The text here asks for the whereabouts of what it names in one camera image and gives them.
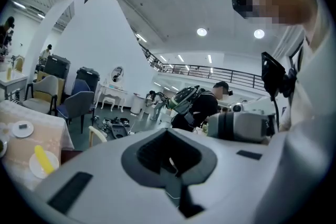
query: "black box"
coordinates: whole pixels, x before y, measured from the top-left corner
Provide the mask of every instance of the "black box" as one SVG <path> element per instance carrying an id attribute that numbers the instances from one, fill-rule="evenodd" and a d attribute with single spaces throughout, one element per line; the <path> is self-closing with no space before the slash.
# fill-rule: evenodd
<path id="1" fill-rule="evenodd" d="M 81 67 L 77 70 L 76 79 L 85 80 L 90 87 L 90 91 L 96 92 L 98 81 L 100 80 L 99 73 L 92 68 Z"/>
<path id="2" fill-rule="evenodd" d="M 49 55 L 43 72 L 67 80 L 71 62 L 57 55 Z"/>

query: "stool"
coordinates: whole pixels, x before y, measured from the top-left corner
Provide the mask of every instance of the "stool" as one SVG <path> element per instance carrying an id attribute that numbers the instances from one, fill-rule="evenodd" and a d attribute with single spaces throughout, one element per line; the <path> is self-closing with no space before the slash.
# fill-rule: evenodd
<path id="1" fill-rule="evenodd" d="M 111 105 L 111 111 L 112 111 L 112 109 L 114 107 L 114 104 L 116 103 L 116 100 L 114 98 L 104 97 L 103 103 L 101 104 L 101 109 L 103 109 L 105 101 L 112 103 L 112 105 Z"/>

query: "white plate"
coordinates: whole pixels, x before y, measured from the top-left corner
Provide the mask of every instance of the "white plate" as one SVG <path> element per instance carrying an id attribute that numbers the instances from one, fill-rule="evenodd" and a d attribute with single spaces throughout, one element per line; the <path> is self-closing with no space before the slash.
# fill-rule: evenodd
<path id="1" fill-rule="evenodd" d="M 19 125 L 27 124 L 27 128 L 19 129 Z M 18 121 L 13 124 L 12 133 L 19 138 L 30 136 L 33 133 L 34 126 L 29 121 Z"/>
<path id="2" fill-rule="evenodd" d="M 55 170 L 58 169 L 59 162 L 58 162 L 57 157 L 53 153 L 51 153 L 50 151 L 45 151 L 45 153 L 46 153 L 48 159 L 50 160 L 53 168 Z M 34 176 L 36 176 L 38 178 L 44 179 L 48 176 L 48 174 L 46 172 L 44 172 L 44 169 L 42 168 L 42 166 L 38 162 L 35 153 L 29 159 L 29 168 L 30 168 L 31 172 L 34 174 Z"/>

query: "bottle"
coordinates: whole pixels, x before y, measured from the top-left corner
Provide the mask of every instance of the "bottle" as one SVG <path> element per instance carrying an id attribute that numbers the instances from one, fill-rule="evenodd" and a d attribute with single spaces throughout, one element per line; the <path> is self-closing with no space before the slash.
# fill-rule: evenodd
<path id="1" fill-rule="evenodd" d="M 7 69 L 7 80 L 11 80 L 12 78 L 12 67 L 9 66 Z"/>

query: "blue chair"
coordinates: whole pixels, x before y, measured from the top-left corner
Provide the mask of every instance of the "blue chair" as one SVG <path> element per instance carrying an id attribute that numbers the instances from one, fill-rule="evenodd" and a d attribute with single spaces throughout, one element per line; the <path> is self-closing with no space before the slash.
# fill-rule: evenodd
<path id="1" fill-rule="evenodd" d="M 80 117 L 81 133 L 83 133 L 84 116 L 91 107 L 94 94 L 94 92 L 90 91 L 80 91 L 70 96 L 63 104 L 56 107 L 56 116 L 60 113 L 67 124 L 69 124 L 71 119 Z"/>
<path id="2" fill-rule="evenodd" d="M 90 87 L 88 86 L 88 84 L 86 83 L 85 80 L 82 79 L 75 79 L 74 85 L 72 87 L 72 92 L 71 95 L 74 95 L 78 92 L 89 92 Z M 89 109 L 89 112 L 93 112 L 94 114 L 94 109 L 96 108 L 96 106 L 92 103 Z"/>

